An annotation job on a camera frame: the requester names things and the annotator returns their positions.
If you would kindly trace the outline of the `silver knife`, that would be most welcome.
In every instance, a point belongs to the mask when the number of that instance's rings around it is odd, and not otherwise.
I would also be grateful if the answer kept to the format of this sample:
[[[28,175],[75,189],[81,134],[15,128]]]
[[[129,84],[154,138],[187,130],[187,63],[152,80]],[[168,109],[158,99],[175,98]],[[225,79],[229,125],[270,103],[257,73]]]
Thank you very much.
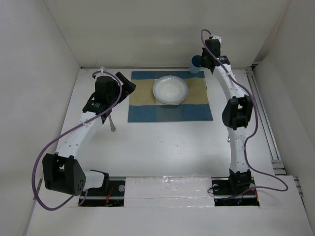
[[[113,123],[113,120],[112,120],[112,118],[111,118],[111,115],[108,116],[108,119],[109,119],[111,131],[112,131],[112,132],[115,132],[115,131],[116,131],[116,127],[115,127],[115,125],[114,125],[114,123]]]

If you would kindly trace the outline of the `white blue-rimmed plate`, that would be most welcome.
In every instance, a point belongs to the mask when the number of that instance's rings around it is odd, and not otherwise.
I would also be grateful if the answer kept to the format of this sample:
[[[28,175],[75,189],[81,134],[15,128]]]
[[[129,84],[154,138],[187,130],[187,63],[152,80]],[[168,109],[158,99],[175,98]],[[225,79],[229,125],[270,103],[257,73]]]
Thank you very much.
[[[178,105],[186,99],[189,88],[183,79],[169,75],[156,79],[152,91],[158,102]]]

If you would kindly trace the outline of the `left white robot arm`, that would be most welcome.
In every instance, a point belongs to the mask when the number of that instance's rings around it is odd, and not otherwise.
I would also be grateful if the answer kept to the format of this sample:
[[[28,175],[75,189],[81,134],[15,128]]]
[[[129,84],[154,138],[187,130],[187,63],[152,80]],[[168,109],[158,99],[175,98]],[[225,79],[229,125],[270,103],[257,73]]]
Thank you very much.
[[[110,189],[109,174],[84,171],[79,163],[82,151],[93,135],[108,120],[111,131],[116,127],[111,118],[112,109],[135,91],[136,85],[121,72],[115,75],[98,70],[93,73],[94,92],[82,109],[78,128],[69,132],[67,140],[53,154],[42,159],[45,187],[48,190],[79,196],[92,190],[99,195]]]

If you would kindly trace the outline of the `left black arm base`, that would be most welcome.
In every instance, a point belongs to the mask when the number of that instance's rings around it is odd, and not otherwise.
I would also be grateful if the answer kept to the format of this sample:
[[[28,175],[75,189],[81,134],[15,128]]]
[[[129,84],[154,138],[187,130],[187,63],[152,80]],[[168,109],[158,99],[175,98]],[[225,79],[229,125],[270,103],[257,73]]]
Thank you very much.
[[[105,188],[88,189],[88,194],[82,192],[78,204],[80,207],[123,207],[125,200],[126,178],[110,177]]]

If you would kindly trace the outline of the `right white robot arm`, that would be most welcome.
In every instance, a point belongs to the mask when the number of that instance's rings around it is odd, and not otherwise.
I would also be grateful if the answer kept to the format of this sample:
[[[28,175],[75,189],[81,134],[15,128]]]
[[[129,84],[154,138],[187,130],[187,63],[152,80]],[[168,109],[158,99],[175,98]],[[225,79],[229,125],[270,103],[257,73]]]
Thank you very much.
[[[210,36],[204,43],[200,65],[210,69],[227,99],[222,121],[227,128],[231,148],[229,177],[224,180],[213,179],[212,190],[215,195],[232,196],[242,193],[252,183],[250,168],[245,161],[244,143],[253,102],[249,93],[237,84],[228,58],[221,55],[221,38]]]

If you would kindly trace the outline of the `blue beige cloth placemat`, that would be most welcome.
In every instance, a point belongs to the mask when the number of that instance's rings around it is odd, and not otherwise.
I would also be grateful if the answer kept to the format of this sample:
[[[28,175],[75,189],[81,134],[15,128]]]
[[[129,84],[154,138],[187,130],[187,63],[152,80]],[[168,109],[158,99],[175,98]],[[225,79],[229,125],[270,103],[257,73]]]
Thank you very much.
[[[212,121],[205,74],[133,71],[128,122]]]

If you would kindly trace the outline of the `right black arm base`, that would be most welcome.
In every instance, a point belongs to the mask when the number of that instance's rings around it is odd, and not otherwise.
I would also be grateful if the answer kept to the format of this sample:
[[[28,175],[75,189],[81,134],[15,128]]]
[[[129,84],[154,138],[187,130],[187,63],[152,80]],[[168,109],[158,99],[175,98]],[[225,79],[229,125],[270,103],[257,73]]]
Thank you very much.
[[[254,179],[235,190],[232,189],[227,177],[213,177],[211,182],[207,192],[214,197],[216,207],[260,206],[257,191],[252,189],[255,186]]]

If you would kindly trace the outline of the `blue cup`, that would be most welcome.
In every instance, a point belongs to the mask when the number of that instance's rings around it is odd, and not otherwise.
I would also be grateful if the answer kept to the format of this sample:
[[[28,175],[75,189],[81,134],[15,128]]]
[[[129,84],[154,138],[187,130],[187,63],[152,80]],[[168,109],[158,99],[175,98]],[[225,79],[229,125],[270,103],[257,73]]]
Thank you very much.
[[[191,58],[189,64],[189,71],[192,74],[197,74],[202,69],[201,66],[201,56],[195,55]]]

